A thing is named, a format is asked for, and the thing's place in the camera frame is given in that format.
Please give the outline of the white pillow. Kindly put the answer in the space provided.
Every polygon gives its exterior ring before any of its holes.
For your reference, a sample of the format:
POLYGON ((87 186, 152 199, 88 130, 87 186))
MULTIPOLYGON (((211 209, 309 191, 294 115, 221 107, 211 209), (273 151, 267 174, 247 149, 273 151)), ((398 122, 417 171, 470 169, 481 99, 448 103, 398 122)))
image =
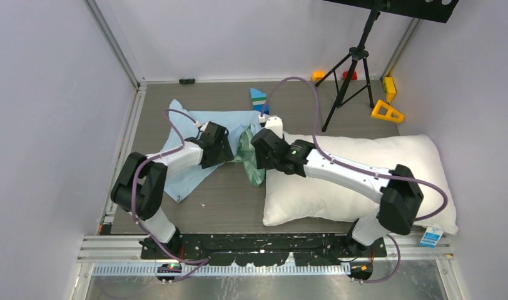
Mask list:
MULTIPOLYGON (((426 135, 392 136, 378 139, 319 136, 322 150, 340 161, 354 161, 372 173, 407 166, 417 179, 434 184, 446 193, 446 207, 430 218, 443 203, 443 196, 431 187, 419 185, 424 195, 417 213, 416 226, 435 227, 447 234, 457 234, 457 211, 440 159, 439 151, 426 135)), ((263 213, 265 226, 278 226, 301 218, 323 218, 353 222, 378 211, 379 189, 387 179, 375 179, 360 172, 330 164, 314 154, 315 168, 322 169, 319 179, 286 175, 275 169, 266 173, 266 196, 263 213)))

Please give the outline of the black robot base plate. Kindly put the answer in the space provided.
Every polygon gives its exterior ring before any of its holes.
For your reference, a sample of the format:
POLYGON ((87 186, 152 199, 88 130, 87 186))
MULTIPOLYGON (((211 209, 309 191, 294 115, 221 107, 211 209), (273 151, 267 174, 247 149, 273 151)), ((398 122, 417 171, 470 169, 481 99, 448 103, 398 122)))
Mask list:
POLYGON ((383 239, 357 253, 347 249, 346 241, 338 233, 183 234, 166 250, 191 265, 241 267, 282 266, 290 261, 297 266, 335 266, 387 255, 383 239))

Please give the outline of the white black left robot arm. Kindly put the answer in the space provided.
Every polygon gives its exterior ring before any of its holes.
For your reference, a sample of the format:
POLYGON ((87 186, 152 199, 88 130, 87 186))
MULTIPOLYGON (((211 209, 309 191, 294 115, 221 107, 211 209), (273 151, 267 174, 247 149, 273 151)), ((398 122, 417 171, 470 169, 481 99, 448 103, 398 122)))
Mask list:
POLYGON ((196 137, 180 147, 146 156, 131 153, 125 160, 110 193, 110 200, 130 213, 150 234, 144 245, 164 258, 175 258, 181 249, 180 230, 161 208, 166 179, 190 167, 207 169, 233 159, 229 131, 214 122, 199 127, 196 137))

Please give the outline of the light blue green pillowcase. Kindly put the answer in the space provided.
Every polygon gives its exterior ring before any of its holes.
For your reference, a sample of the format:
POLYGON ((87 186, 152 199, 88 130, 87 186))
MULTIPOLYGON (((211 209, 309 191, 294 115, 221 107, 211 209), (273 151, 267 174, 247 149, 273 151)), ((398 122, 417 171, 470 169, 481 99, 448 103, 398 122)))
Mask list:
POLYGON ((205 180, 220 165, 203 169, 200 166, 202 149, 192 142, 181 140, 196 137, 197 121, 212 121, 227 128, 228 139, 233 153, 231 163, 242 163, 241 179, 248 179, 258 188, 265 179, 265 170, 257 169, 255 150, 250 144, 252 137, 261 129, 257 111, 188 111, 179 101, 172 100, 166 110, 170 124, 174 125, 163 146, 165 156, 156 161, 165 163, 172 170, 167 172, 164 192, 179 203, 205 180))

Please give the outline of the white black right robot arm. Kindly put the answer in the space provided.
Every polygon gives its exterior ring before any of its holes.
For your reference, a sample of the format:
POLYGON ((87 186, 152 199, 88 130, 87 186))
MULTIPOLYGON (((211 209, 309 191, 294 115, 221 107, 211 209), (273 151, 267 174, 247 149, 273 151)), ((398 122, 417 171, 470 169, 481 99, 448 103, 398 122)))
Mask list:
POLYGON ((408 235, 424 195, 411 170, 372 167, 323 152, 312 142, 286 142, 270 129, 254 135, 257 168, 275 169, 286 175, 321 179, 359 193, 378 204, 352 223, 343 246, 347 254, 363 256, 377 240, 394 233, 408 235))

